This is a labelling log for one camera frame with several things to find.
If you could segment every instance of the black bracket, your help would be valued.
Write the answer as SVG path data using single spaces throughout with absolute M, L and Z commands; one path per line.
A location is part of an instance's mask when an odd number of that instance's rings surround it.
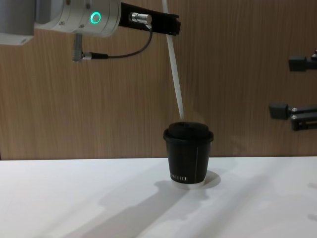
M 288 63 L 292 72 L 305 72 L 307 69 L 317 69 L 317 50 L 310 58 L 306 56 L 291 56 Z
M 149 14 L 152 17 L 153 32 L 179 35 L 181 23 L 177 20 L 178 15 L 166 14 L 158 11 L 152 11 L 138 6 L 121 3 L 121 19 L 119 26 L 148 31 L 149 29 L 144 24 L 139 24 L 130 20 L 131 13 Z
M 294 131 L 317 129 L 317 106 L 295 108 L 284 103 L 271 103 L 269 112 L 272 119 L 290 118 Z

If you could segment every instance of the white tabletop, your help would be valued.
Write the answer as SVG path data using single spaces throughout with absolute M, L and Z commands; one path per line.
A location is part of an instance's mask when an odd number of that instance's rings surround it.
M 167 159 L 0 161 L 0 238 L 316 238 L 317 157 L 211 158 L 175 188 Z

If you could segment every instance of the cup lid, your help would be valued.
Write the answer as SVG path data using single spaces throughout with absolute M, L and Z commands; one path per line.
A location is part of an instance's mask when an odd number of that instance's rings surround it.
M 176 122 L 164 132 L 164 139 L 170 142 L 212 142 L 213 133 L 208 126 L 197 122 Z

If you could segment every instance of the wood grain panel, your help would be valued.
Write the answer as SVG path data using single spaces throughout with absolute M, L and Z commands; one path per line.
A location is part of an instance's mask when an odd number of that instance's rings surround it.
M 160 0 L 129 0 L 160 10 Z M 316 155 L 317 131 L 271 120 L 270 102 L 317 104 L 317 72 L 290 73 L 290 55 L 317 46 L 315 0 L 173 0 L 174 39 L 186 120 L 215 134 L 215 156 Z M 123 54 L 147 32 L 119 28 L 84 38 L 84 49 Z M 71 61 L 71 35 L 36 31 L 1 46 L 2 159 L 165 156 L 163 130 L 178 120 L 166 37 L 129 59 Z

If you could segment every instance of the black paper cup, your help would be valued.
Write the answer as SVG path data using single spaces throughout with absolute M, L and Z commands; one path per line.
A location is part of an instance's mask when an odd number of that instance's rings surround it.
M 181 187 L 204 184 L 213 133 L 195 122 L 177 122 L 164 131 L 171 179 Z

